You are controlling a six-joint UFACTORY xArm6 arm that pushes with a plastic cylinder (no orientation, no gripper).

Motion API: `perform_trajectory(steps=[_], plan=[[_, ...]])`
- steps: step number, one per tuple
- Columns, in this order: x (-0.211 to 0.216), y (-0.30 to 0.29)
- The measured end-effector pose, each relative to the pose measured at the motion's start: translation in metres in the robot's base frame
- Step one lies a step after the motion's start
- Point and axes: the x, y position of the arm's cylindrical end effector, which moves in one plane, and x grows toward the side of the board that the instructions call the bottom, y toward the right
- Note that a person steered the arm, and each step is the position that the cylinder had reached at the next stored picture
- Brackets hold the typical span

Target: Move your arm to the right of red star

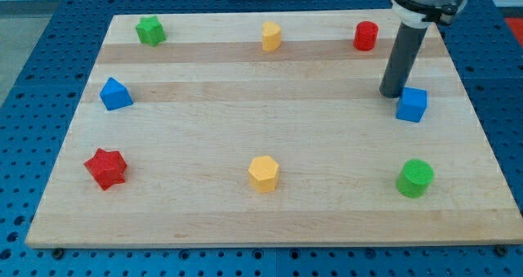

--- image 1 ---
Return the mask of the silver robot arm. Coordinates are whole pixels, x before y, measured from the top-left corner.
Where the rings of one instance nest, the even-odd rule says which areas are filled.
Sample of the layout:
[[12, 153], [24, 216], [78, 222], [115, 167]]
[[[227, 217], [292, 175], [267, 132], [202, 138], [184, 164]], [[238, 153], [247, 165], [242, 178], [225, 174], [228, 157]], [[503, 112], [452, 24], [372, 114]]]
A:
[[467, 0], [390, 0], [392, 11], [410, 28], [426, 29], [431, 23], [449, 26]]

